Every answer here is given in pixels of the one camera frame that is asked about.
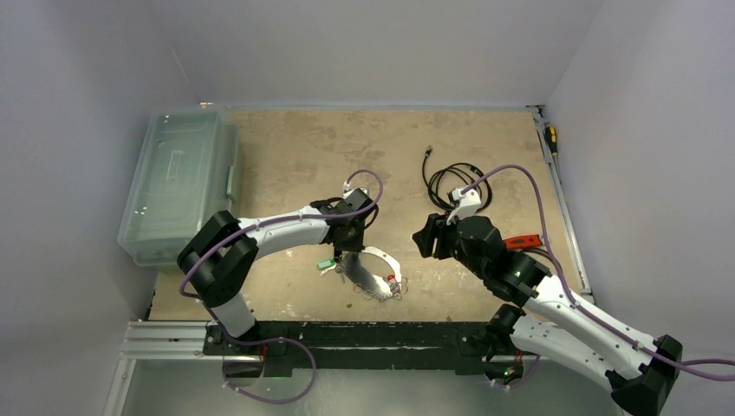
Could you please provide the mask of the green tagged key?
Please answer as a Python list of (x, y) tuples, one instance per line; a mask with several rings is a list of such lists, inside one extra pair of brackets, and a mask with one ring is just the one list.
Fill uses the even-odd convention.
[(336, 261), (334, 259), (327, 259), (324, 261), (321, 261), (317, 264), (317, 269), (321, 273), (326, 273), (329, 270), (332, 270), (336, 266)]

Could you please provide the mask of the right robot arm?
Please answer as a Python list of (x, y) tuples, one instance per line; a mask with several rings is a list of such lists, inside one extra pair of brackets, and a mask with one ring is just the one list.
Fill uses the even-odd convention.
[(493, 350), (547, 357), (602, 386), (630, 415), (661, 413), (680, 374), (683, 347), (672, 336), (645, 334), (568, 294), (544, 264), (509, 249), (489, 218), (432, 214), (412, 239), (421, 256), (458, 261), (504, 301), (486, 330)]

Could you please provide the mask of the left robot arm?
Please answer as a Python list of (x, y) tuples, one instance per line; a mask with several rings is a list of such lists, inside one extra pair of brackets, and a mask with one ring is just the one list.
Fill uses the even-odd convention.
[(329, 244), (337, 255), (359, 251), (366, 220), (376, 209), (376, 202), (357, 190), (266, 218), (218, 211), (178, 254), (176, 264), (193, 296), (222, 326), (225, 344), (236, 354), (248, 354), (258, 343), (258, 323), (241, 288), (254, 262), (306, 245)]

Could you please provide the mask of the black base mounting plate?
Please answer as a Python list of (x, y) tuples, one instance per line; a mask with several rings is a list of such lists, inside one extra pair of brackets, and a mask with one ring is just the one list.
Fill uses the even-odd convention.
[(491, 335), (485, 322), (260, 321), (253, 342), (230, 341), (210, 325), (203, 352), (228, 360), (262, 358), (267, 377), (311, 367), (476, 375), (517, 355), (510, 339)]

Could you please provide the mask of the translucent green storage box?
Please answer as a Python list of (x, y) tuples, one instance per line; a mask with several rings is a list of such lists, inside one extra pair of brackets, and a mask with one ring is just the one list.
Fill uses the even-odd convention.
[(175, 266), (216, 212), (240, 205), (243, 154), (223, 108), (154, 114), (146, 130), (117, 241), (143, 268)]

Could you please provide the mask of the red handled adjustable wrench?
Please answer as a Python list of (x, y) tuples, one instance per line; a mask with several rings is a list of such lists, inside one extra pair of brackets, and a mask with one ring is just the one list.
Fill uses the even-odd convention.
[(526, 250), (544, 246), (542, 235), (540, 234), (526, 234), (508, 237), (504, 242), (509, 250)]

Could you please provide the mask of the yellow handled screwdriver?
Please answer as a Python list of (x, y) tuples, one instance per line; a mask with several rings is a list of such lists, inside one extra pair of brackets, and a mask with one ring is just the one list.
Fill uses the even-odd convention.
[(553, 126), (547, 126), (544, 128), (543, 137), (549, 148), (552, 157), (558, 156), (558, 140), (556, 135), (556, 129)]

